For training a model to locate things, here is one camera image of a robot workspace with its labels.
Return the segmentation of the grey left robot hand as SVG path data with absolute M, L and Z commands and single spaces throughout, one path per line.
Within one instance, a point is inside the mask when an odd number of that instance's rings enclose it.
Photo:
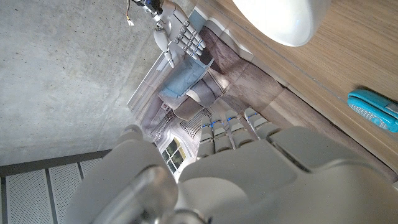
M 197 158 L 175 178 L 140 127 L 77 188 L 66 223 L 396 223 L 397 189 L 365 158 L 252 109 L 204 118 Z

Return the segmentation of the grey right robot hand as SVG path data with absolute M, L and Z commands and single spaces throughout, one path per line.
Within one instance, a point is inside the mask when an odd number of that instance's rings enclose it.
M 154 39 L 170 66 L 175 66 L 169 49 L 171 42 L 177 44 L 191 58 L 198 60 L 206 44 L 182 8 L 171 1 L 159 1 L 156 7 L 154 20 L 157 28 Z

